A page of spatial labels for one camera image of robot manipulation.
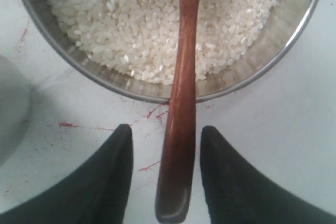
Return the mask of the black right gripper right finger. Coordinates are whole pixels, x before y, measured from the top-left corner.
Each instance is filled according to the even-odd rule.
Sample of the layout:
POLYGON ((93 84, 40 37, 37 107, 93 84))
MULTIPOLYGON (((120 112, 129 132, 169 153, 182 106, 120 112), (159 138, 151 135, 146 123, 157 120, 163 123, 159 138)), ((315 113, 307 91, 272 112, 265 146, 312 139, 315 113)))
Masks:
POLYGON ((211 223, 335 223, 255 169, 213 126, 202 129, 200 165, 211 223))

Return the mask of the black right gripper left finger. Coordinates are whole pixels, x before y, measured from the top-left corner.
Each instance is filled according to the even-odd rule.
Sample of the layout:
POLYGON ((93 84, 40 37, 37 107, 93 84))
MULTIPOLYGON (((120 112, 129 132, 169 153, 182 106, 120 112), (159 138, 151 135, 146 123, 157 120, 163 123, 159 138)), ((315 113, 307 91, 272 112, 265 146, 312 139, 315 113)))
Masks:
POLYGON ((1 214, 1 223, 123 223, 133 174, 133 137, 121 124, 73 173, 1 214))

